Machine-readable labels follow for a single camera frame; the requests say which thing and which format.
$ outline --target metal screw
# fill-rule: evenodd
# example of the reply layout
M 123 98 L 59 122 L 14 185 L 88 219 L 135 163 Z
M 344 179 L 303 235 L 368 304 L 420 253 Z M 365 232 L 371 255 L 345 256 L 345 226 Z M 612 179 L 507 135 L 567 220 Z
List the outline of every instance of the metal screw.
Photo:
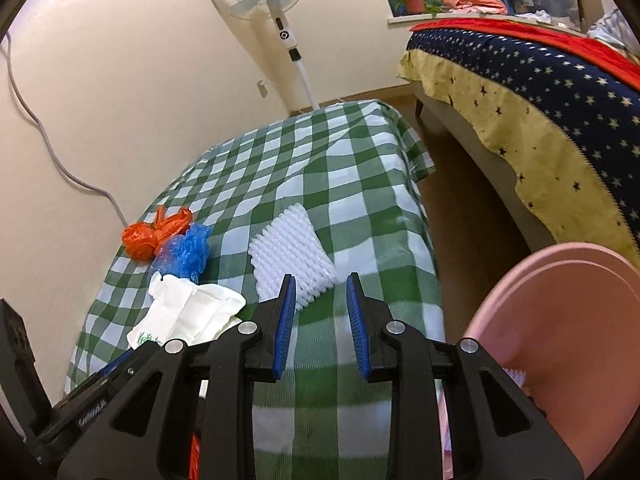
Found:
M 238 332 L 249 335 L 258 330 L 258 326 L 253 321 L 245 321 L 238 325 Z
M 177 354 L 184 348 L 184 343 L 179 339 L 171 339 L 164 345 L 164 351 L 168 354 Z
M 475 354 L 479 348 L 480 345 L 475 339 L 466 338 L 460 341 L 460 349 L 468 354 Z
M 391 334 L 401 334 L 402 332 L 404 332 L 404 323 L 402 321 L 389 321 L 386 324 L 386 331 L 390 332 Z

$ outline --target pink towel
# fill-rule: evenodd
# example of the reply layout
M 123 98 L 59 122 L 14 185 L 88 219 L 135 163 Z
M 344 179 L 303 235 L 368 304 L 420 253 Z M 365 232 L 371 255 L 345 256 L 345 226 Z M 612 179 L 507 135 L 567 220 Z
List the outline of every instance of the pink towel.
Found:
M 451 10 L 462 12 L 492 12 L 506 14 L 507 6 L 502 0 L 442 0 Z

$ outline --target gray cable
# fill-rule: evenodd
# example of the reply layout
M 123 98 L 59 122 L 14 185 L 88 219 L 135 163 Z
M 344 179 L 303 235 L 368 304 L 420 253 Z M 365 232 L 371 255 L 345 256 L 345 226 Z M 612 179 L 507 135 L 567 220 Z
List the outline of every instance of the gray cable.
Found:
M 31 109 L 29 108 L 29 105 L 24 101 L 24 99 L 22 98 L 22 95 L 20 94 L 20 91 L 18 90 L 18 85 L 15 83 L 15 79 L 14 79 L 14 71 L 11 68 L 11 35 L 9 33 L 6 34 L 6 40 L 8 42 L 8 47 L 6 50 L 6 67 L 9 73 L 9 81 L 11 82 L 11 87 L 14 89 L 15 96 L 18 98 L 18 101 L 20 101 L 22 108 L 24 108 L 24 110 L 30 115 L 31 119 L 35 121 L 36 127 L 40 132 L 40 135 L 42 136 L 42 140 L 44 140 L 44 144 L 47 147 L 47 151 L 49 152 L 51 160 L 53 160 L 53 162 L 58 167 L 58 169 L 69 180 L 71 180 L 72 182 L 75 182 L 76 184 L 78 184 L 78 186 L 82 186 L 85 189 L 93 191 L 94 193 L 107 197 L 111 202 L 111 204 L 113 204 L 113 208 L 116 210 L 116 213 L 120 217 L 120 221 L 122 222 L 124 227 L 127 227 L 129 223 L 124 218 L 124 215 L 122 214 L 120 206 L 118 205 L 118 203 L 116 202 L 116 199 L 114 199 L 111 193 L 99 187 L 92 186 L 91 184 L 86 183 L 84 180 L 80 180 L 78 177 L 73 176 L 71 172 L 62 165 L 62 162 L 60 162 L 60 159 L 56 155 L 56 152 L 53 151 L 53 147 L 49 142 L 49 136 L 47 135 L 47 131 L 44 128 L 44 124 L 42 124 L 38 116 L 31 111 Z

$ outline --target yellow fabric with stars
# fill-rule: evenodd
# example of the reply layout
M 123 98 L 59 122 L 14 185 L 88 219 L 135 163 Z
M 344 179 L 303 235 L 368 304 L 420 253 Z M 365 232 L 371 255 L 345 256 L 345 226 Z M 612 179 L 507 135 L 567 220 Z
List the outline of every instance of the yellow fabric with stars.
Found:
M 633 234 L 607 187 L 580 149 L 535 106 L 500 84 L 422 50 L 406 52 L 398 75 L 419 81 L 428 96 L 452 106 L 484 146 L 516 175 L 522 203 L 556 242 L 590 242 L 640 269 Z

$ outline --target brown floor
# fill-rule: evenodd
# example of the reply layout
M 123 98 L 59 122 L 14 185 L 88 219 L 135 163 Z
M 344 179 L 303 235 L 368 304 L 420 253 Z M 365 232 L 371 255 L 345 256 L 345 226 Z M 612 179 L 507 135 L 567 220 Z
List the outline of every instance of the brown floor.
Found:
M 384 99 L 412 124 L 436 165 L 418 186 L 433 235 L 449 342 L 463 335 L 484 297 L 529 254 L 500 197 L 449 132 L 414 118 L 412 96 Z

